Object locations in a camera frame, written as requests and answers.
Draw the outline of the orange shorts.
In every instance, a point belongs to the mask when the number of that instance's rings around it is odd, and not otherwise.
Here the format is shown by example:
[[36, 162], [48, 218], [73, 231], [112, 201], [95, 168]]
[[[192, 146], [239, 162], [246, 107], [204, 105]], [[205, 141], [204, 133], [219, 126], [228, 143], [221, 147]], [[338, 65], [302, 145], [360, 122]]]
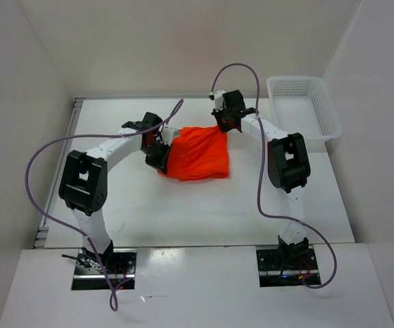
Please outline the orange shorts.
[[229, 177], [228, 136], [217, 126], [184, 127], [171, 146], [167, 173], [180, 182]]

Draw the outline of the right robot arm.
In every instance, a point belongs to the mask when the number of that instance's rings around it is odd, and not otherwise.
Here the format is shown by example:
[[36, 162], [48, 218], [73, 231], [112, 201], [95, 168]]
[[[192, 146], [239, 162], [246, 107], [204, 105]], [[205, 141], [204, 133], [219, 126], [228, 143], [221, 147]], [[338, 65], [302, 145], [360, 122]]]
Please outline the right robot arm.
[[246, 107], [240, 91], [210, 92], [215, 108], [212, 115], [223, 133], [233, 129], [262, 142], [264, 172], [274, 188], [279, 190], [286, 220], [278, 235], [277, 258], [281, 268], [293, 269], [307, 255], [309, 240], [301, 222], [304, 219], [303, 195], [311, 174], [305, 140], [300, 133], [286, 133], [265, 119], [257, 110]]

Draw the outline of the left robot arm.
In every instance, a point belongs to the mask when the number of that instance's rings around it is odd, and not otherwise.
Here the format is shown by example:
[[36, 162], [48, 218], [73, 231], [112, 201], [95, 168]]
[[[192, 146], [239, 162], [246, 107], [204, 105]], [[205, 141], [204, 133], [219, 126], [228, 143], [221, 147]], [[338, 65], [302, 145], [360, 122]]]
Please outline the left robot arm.
[[104, 222], [102, 207], [108, 196], [108, 174], [127, 156], [141, 151], [145, 163], [167, 173], [167, 159], [174, 138], [180, 131], [147, 112], [141, 121], [128, 121], [117, 135], [100, 145], [66, 157], [59, 186], [59, 197], [72, 211], [83, 234], [83, 255], [99, 273], [109, 272], [115, 264], [113, 241]]

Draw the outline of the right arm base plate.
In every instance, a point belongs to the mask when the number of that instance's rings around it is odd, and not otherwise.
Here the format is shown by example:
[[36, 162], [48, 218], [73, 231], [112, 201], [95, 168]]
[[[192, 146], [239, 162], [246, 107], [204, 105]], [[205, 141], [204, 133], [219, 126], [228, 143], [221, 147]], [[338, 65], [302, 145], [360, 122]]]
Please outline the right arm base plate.
[[256, 258], [260, 288], [302, 286], [303, 279], [311, 286], [322, 283], [312, 247], [302, 259], [291, 264], [282, 263], [276, 247], [257, 248]]

